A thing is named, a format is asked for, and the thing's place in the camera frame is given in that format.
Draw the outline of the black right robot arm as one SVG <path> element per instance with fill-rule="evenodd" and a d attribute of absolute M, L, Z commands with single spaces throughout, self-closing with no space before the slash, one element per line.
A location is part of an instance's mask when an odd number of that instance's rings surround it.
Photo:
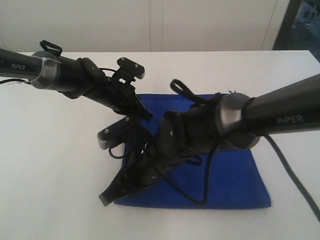
<path fill-rule="evenodd" d="M 151 134 L 133 114 L 101 130 L 102 149 L 111 151 L 120 144 L 128 146 L 125 164 L 100 195 L 102 204 L 133 195 L 164 180 L 165 175 L 192 157 L 207 156 L 203 197 L 208 200 L 210 167 L 219 151 L 254 147 L 260 137 L 270 141 L 301 194 L 314 200 L 290 169 L 272 134 L 316 131 L 320 128 L 320 77 L 314 75 L 258 97 L 243 93 L 215 93 L 210 98 L 195 95 L 182 81 L 174 79 L 171 89 L 190 100 L 187 111 L 169 110 L 162 116 L 157 131 Z"/>

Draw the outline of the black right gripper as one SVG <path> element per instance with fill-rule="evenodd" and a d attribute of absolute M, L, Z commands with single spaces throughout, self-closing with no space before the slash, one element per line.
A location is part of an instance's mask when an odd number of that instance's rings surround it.
<path fill-rule="evenodd" d="M 217 99 L 145 99 L 153 113 L 154 135 L 145 151 L 130 154 L 126 166 L 116 174 L 98 197 L 106 207 L 156 184 L 174 168 L 191 157 L 207 155 L 211 149 L 225 150 L 216 126 Z"/>

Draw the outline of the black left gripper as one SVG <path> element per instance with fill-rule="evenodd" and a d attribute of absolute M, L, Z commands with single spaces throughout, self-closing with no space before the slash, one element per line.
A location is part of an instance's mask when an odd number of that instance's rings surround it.
<path fill-rule="evenodd" d="M 76 60 L 60 57 L 60 93 L 69 99 L 88 98 L 112 109 L 120 115 L 137 112 L 140 119 L 149 122 L 153 118 L 139 96 L 135 87 L 119 82 L 112 82 L 95 63 L 87 58 Z"/>

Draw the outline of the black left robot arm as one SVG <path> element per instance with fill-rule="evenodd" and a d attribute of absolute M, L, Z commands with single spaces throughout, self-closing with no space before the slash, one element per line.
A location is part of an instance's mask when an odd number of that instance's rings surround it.
<path fill-rule="evenodd" d="M 149 121 L 153 115 L 145 108 L 132 85 L 145 76 L 145 68 L 126 58 L 119 58 L 112 76 L 107 68 L 98 67 L 88 57 L 71 59 L 62 56 L 63 49 L 46 40 L 41 51 L 24 55 L 0 50 L 1 84 L 18 82 L 40 90 L 56 91 L 69 99 L 85 97 L 112 109 L 120 115 L 138 115 Z"/>

